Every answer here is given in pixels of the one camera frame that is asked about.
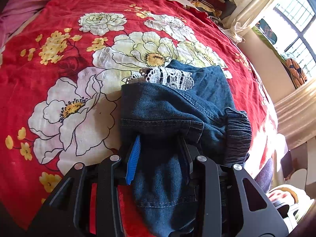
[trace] red bedspread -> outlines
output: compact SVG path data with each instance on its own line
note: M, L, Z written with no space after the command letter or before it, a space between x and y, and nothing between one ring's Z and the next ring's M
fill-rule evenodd
M246 169L258 174L273 152L275 112L249 61L205 13L168 0L51 0L6 44L0 68L0 197L18 225L28 227L74 163L119 149L120 86L171 59L222 67L248 113ZM128 187L120 205L127 234L149 236Z

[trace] denim jeans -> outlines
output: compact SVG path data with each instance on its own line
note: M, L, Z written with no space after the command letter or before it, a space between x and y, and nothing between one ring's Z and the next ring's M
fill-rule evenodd
M167 66L191 72L187 91L154 83L122 86L121 139L141 135L133 194L151 233L167 237L189 227L197 210L197 189L188 185L186 158L177 135L216 163L243 164L251 143L247 114L236 111L219 66L196 68L172 60Z

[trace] beige curtain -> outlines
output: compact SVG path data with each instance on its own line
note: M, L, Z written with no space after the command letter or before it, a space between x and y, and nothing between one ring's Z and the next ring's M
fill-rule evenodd
M308 80L275 105L278 133L293 149L316 136L316 78Z
M232 35L239 42L256 23L260 20L260 14L269 6L274 5L275 0L230 0L236 4L233 13L223 20L224 27L229 28Z

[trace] window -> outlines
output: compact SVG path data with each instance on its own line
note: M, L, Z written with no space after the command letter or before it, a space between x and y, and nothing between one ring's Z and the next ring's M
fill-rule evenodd
M316 76L315 12L307 0L277 0L264 20L277 35L274 47L295 58L308 76Z

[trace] metal screw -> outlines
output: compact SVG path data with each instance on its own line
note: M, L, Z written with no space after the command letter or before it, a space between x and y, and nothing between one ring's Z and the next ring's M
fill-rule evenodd
M235 164L233 167L234 167L234 169L236 169L238 171L242 170L242 166L239 164Z
M112 156L110 157L110 160L111 160L111 161L118 161L118 160L119 160L119 155L112 155Z
M83 168L83 164L82 163L77 163L75 164L75 169L79 170Z
M198 156L197 159L198 159L198 161L201 161L201 162L205 162L207 160L207 158L205 156L202 156L202 155Z

